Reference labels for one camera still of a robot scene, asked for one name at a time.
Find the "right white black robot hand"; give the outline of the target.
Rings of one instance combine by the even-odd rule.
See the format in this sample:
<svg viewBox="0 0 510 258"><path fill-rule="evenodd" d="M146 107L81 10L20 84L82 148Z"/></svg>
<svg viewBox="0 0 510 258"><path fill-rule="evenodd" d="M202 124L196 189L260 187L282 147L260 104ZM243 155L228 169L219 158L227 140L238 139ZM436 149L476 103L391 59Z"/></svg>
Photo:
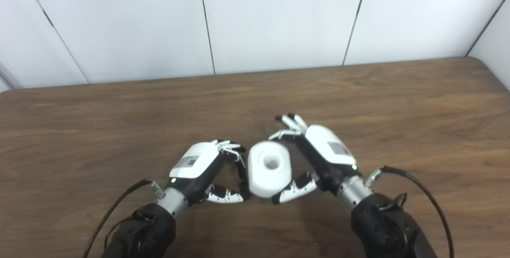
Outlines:
<svg viewBox="0 0 510 258"><path fill-rule="evenodd" d="M346 180L359 176L356 159L333 131L322 125L308 125L295 113L275 116L275 120L286 125L287 129L274 133L269 140L294 143L312 171L291 180L273 195L273 204L288 202L315 189L337 195Z"/></svg>

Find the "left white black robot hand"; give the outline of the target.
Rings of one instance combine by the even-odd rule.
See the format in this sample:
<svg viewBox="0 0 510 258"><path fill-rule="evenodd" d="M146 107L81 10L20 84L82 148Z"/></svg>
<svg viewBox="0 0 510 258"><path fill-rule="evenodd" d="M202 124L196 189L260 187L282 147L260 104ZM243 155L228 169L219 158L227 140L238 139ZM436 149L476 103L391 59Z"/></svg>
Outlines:
<svg viewBox="0 0 510 258"><path fill-rule="evenodd" d="M241 203L250 199L244 146L230 140L213 140L192 145L169 173L166 187L179 191L188 206L204 201ZM238 191L215 185L213 180L232 162L240 179Z"/></svg>

